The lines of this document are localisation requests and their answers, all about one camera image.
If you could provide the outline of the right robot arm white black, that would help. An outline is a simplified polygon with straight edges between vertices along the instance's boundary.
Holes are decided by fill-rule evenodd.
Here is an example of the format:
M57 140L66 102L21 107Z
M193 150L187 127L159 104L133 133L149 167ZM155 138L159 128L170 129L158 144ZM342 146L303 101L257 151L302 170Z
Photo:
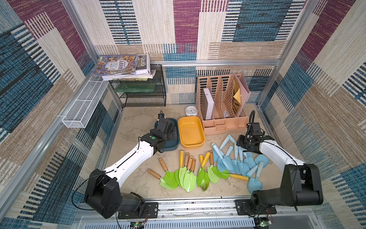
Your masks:
M244 209L249 208L252 214L261 214L276 205L298 207L323 204L318 167L288 153L271 136L265 135L259 123L248 124L246 134L239 136L237 145L258 154L255 158L257 176L248 181L251 199L243 206ZM259 176L268 160L274 162L283 175L278 188L263 190Z

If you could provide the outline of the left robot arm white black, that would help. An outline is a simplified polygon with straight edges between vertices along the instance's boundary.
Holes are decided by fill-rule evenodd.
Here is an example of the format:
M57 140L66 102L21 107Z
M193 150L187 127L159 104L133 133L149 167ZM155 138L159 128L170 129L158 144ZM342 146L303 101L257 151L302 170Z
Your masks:
M161 118L157 127L143 135L123 158L104 170L95 169L88 179L85 203L105 219L118 212L142 216L145 199L136 193L121 193L120 188L143 162L163 149L173 131L174 122Z

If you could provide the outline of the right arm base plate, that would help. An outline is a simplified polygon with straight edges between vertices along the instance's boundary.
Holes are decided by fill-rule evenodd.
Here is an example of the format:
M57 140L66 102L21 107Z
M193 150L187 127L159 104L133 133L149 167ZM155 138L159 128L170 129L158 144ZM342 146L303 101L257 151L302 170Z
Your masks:
M270 214L277 214L277 210L275 206L272 205L252 205L250 199L236 199L234 201L235 208L237 211L237 214L242 215L248 215L250 217L254 217L255 215L261 215L266 214L269 212Z

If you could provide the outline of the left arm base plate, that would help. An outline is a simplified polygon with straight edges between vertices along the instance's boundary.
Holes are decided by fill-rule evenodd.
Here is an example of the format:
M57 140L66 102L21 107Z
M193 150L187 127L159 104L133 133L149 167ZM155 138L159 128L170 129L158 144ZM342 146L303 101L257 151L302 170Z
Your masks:
M131 210L119 211L117 213L118 219L155 219L158 216L159 203L145 202L142 205L132 208Z

